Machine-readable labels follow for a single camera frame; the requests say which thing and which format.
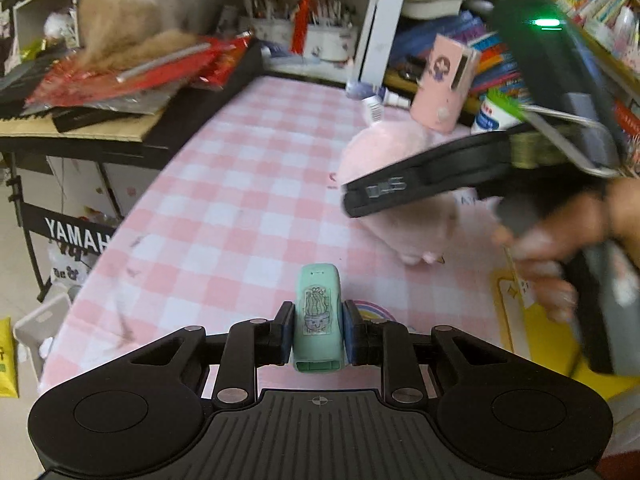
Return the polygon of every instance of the round pad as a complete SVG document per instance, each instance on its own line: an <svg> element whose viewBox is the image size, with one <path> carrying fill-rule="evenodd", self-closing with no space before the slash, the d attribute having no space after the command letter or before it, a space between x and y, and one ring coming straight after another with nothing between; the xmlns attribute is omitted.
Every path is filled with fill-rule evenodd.
<svg viewBox="0 0 640 480"><path fill-rule="evenodd" d="M548 431L561 424L566 408L560 399L539 390L513 390L496 397L495 418L520 431Z"/></svg>
<svg viewBox="0 0 640 480"><path fill-rule="evenodd" d="M131 392L100 392L81 400L74 415L78 424L97 433L128 430L146 417L146 400Z"/></svg>
<svg viewBox="0 0 640 480"><path fill-rule="evenodd" d="M109 381L89 373L47 392L29 415L40 459L72 476L128 478L190 446L204 423L200 398L149 369Z"/></svg>
<svg viewBox="0 0 640 480"><path fill-rule="evenodd" d="M594 465L612 427L596 392L519 364L468 368L440 399L436 421L462 458L508 477L556 478Z"/></svg>

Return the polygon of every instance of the pink checkered tablecloth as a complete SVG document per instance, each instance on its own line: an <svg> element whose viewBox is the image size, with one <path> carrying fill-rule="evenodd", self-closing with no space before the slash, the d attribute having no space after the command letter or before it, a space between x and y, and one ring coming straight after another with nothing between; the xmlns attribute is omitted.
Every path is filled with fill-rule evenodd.
<svg viewBox="0 0 640 480"><path fill-rule="evenodd" d="M344 298L414 330L452 324L500 344L490 273L505 262L490 242L487 205L460 194L461 226L444 263L415 267L341 211L331 174L364 127L360 103L340 89L254 82L185 145L118 229L56 338L41 392L186 325L224 333L245 319L271 319L295 300L301 266L314 262L338 267ZM258 375L260 387L378 380L366 367L319 375L266 367Z"/></svg>

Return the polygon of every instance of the crosshair symbol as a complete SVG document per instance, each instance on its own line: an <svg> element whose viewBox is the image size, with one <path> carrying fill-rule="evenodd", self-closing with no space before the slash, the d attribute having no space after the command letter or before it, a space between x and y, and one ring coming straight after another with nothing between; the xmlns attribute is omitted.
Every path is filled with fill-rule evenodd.
<svg viewBox="0 0 640 480"><path fill-rule="evenodd" d="M316 406L323 406L324 404L331 402L329 399L327 399L326 397L323 397L322 395L318 395L316 397L314 397L313 399L311 399L311 402L314 403Z"/></svg>

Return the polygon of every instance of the fluffy brown fur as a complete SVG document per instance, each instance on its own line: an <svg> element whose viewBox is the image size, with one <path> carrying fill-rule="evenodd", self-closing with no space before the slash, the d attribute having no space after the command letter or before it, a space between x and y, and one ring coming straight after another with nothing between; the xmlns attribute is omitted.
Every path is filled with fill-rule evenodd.
<svg viewBox="0 0 640 480"><path fill-rule="evenodd" d="M86 70L127 70L198 42L209 21L201 0L81 0L78 12Z"/></svg>

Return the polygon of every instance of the cactus sticker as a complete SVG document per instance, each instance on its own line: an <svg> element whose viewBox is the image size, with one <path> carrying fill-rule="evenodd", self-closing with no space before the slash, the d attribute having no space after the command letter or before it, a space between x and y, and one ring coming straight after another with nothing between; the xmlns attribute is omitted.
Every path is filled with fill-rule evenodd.
<svg viewBox="0 0 640 480"><path fill-rule="evenodd" d="M305 335L331 333L331 292L324 286L305 290Z"/></svg>

